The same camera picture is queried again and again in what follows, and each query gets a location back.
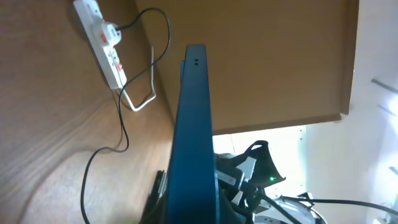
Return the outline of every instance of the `wooden edge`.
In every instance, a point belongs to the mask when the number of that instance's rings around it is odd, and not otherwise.
[[[348,115],[349,99],[351,98],[351,87],[353,84],[356,31],[358,28],[359,0],[345,1],[346,14],[345,30],[343,34],[343,78],[341,80],[341,104],[340,113]]]
[[[280,121],[280,122],[268,123],[268,124],[256,124],[256,125],[243,126],[243,127],[237,127],[237,128],[226,128],[226,129],[214,130],[213,135],[243,133],[246,131],[260,131],[260,130],[264,130],[264,129],[284,128],[284,127],[289,127],[289,126],[298,126],[298,125],[315,124],[315,123],[323,123],[323,122],[329,122],[329,121],[340,121],[340,120],[341,120],[340,114],[331,114],[331,115],[325,115],[325,116],[316,116],[316,117],[312,117],[312,118],[303,118],[303,119]]]

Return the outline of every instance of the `white cable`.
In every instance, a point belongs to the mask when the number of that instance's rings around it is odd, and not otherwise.
[[[154,47],[150,48],[150,63],[154,63]],[[123,95],[126,98],[130,109],[134,112],[141,110],[146,104],[151,102],[156,97],[155,86],[154,86],[154,66],[150,67],[150,94],[153,96],[147,99],[146,101],[142,102],[137,108],[133,105],[132,101],[130,100],[129,95],[126,93],[126,90],[123,91]]]

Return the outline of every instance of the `power strip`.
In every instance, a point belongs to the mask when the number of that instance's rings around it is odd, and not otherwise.
[[[112,45],[109,47],[100,46],[98,38],[95,37],[93,31],[95,25],[104,22],[98,3],[95,0],[76,0],[73,4],[75,5],[75,9],[80,17],[88,40],[90,41],[109,87],[113,90],[122,88],[127,78],[120,64],[118,53]],[[120,31],[115,31],[115,34],[120,36],[121,39]],[[105,42],[104,33],[100,34],[100,36]]]
[[[120,63],[118,53],[114,48],[114,46],[119,43],[122,38],[121,31],[116,30],[116,24],[106,22],[103,19],[100,7],[95,0],[75,0],[73,4],[75,5],[75,9],[80,17],[88,40],[90,41],[110,89],[121,89],[124,84],[126,84],[127,78],[126,74],[124,74],[122,64]],[[151,48],[151,55],[151,64],[153,64],[153,47]],[[119,94],[124,95],[124,97],[127,99],[130,109],[133,111],[139,111],[146,104],[152,101],[156,97],[153,66],[150,68],[150,89],[152,97],[148,98],[146,101],[143,101],[138,107],[133,105],[125,90],[122,93],[119,92]]]

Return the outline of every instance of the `wooden surface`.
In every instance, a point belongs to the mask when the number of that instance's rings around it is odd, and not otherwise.
[[[206,44],[215,134],[340,119],[347,113],[357,0],[136,0],[170,17],[169,56],[160,76],[174,116],[187,44]],[[162,45],[160,16],[143,18]]]
[[[137,15],[131,1],[99,6],[117,24]],[[0,223],[83,223],[86,163],[121,137],[112,93],[72,1],[6,0],[0,10]],[[148,66],[141,24],[124,31],[116,48],[127,77]],[[150,91],[148,77],[127,88],[136,103]],[[156,170],[167,167],[173,124],[160,84],[142,111],[123,109],[130,149],[98,154],[91,165],[85,202],[93,223],[139,220]]]

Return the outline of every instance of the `white wall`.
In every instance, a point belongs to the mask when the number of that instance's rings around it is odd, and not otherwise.
[[[398,71],[397,21],[398,1],[360,1],[349,116],[338,124],[307,126],[307,188],[316,198],[384,202],[377,196],[376,173],[388,151],[384,148],[396,136],[387,134],[391,125],[376,106],[383,95],[370,81]],[[315,208],[329,223],[370,223],[380,215],[349,205]]]

